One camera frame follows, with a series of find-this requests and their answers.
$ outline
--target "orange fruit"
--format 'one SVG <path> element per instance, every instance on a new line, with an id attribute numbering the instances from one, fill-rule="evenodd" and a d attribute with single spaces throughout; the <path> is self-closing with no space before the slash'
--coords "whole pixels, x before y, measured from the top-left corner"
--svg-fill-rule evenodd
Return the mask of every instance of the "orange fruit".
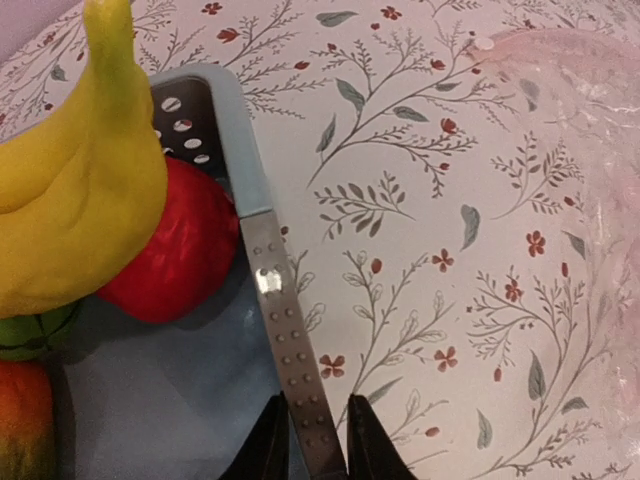
<path id="1" fill-rule="evenodd" d="M 55 476 L 51 384 L 38 363 L 0 361 L 0 478 Z"/>

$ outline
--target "gray plastic basket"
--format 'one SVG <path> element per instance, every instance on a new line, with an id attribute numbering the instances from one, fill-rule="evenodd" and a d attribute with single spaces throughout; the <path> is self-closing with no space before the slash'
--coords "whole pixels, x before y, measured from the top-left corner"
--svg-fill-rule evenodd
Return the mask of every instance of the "gray plastic basket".
<path id="1" fill-rule="evenodd" d="M 196 65 L 151 80 L 169 153 L 230 180 L 241 217 L 269 211 L 235 76 Z M 89 298 L 50 370 L 60 480 L 215 480 L 280 391 L 242 248 L 223 289 L 175 324 L 145 325 Z M 309 478 L 293 439 L 292 452 L 290 478 Z"/>

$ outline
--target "floral tablecloth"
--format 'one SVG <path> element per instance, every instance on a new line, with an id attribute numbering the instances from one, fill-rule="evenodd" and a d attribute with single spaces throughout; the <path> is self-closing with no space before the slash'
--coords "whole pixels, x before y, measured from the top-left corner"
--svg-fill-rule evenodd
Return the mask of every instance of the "floral tablecloth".
<path id="1" fill-rule="evenodd" d="M 464 55 L 512 29 L 634 42 L 637 1 L 133 8 L 150 74 L 215 62 L 242 83 L 342 434 L 359 392 L 418 478 L 638 478 L 604 435 L 580 163 Z M 5 63 L 0 138 L 60 105 L 86 54 L 76 8 Z"/>

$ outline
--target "banana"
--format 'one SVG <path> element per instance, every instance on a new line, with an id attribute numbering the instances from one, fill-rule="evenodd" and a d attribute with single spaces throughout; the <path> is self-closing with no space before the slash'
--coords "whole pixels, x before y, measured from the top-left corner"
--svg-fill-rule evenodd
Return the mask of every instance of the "banana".
<path id="1" fill-rule="evenodd" d="M 91 294 L 145 247 L 167 167 L 129 0 L 86 0 L 87 66 L 64 104 L 0 145 L 0 318 Z"/>

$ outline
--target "ventilation hole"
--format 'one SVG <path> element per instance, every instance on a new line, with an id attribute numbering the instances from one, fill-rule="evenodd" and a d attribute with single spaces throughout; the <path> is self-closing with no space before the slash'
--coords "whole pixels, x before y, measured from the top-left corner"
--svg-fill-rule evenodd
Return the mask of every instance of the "ventilation hole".
<path id="1" fill-rule="evenodd" d="M 196 158 L 193 159 L 193 163 L 202 165 L 203 163 L 207 163 L 209 160 L 211 160 L 211 157 L 209 157 L 209 155 L 198 155 Z"/>
<path id="2" fill-rule="evenodd" d="M 187 147 L 189 150 L 198 148 L 200 145 L 202 145 L 202 140 L 200 140 L 199 138 L 190 138 L 189 140 L 184 142 L 184 146 Z"/>
<path id="3" fill-rule="evenodd" d="M 188 132 L 191 130 L 191 127 L 193 127 L 193 122 L 191 120 L 178 120 L 173 124 L 173 129 L 179 133 Z"/>
<path id="4" fill-rule="evenodd" d="M 162 102 L 162 104 L 160 105 L 160 108 L 162 108 L 162 110 L 164 110 L 167 113 L 172 113 L 180 110 L 181 106 L 182 106 L 182 102 L 179 99 L 177 99 L 176 97 L 169 97 L 169 98 L 166 98 L 164 102 Z"/>

